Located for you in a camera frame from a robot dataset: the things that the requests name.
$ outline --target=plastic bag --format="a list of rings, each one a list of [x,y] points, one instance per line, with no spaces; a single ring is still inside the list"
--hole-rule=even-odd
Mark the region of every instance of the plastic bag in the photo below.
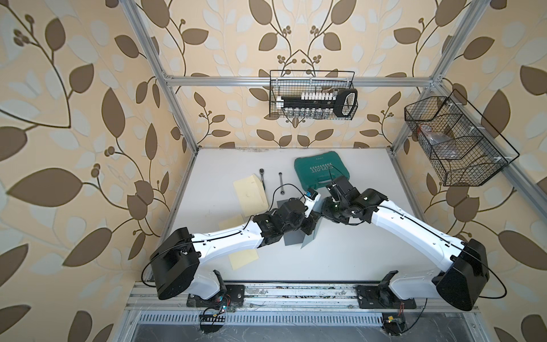
[[[432,132],[429,125],[420,125],[420,130],[440,159],[459,159],[454,138],[444,133]]]

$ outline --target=gray floor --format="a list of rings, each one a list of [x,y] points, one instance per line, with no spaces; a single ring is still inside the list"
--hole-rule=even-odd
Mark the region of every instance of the gray floor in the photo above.
[[[410,324],[417,314],[405,314]],[[133,342],[230,341],[230,342],[473,342],[461,314],[423,314],[412,330],[401,337],[388,336],[376,327],[230,326],[203,334],[197,325],[139,324]]]

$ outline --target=metal vent grille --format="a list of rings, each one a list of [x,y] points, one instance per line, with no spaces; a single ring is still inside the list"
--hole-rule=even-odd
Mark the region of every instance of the metal vent grille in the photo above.
[[[247,326],[382,326],[382,314],[375,312],[227,312],[226,324]],[[139,318],[140,324],[199,323],[196,311],[146,311]]]

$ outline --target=wall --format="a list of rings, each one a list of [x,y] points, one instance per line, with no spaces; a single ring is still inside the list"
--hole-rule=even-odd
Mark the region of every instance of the wall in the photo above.
[[[175,76],[257,76],[260,69],[431,74],[465,0],[137,0]]]
[[[361,95],[352,120],[269,119],[267,91],[243,87],[181,87],[177,96],[203,147],[386,147],[403,125],[416,88],[382,87]]]
[[[547,193],[546,14],[541,0],[492,1],[445,81],[510,139],[522,154],[515,163]],[[417,142],[408,139],[398,156],[430,224],[482,242],[507,285],[505,298],[477,302],[492,335],[501,342],[547,340],[545,222],[502,174],[482,187],[441,187]],[[491,276],[483,295],[502,293]]]
[[[0,340],[106,341],[190,152],[117,1],[1,0],[0,31]]]

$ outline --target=green tool case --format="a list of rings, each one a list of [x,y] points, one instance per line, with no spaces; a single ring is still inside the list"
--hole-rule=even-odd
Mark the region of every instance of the green tool case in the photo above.
[[[340,175],[346,176],[347,179],[350,178],[350,173],[342,163],[338,153],[334,151],[296,158],[294,160],[294,170],[304,190],[309,188],[317,190],[325,187],[331,182],[331,175],[333,179]]]

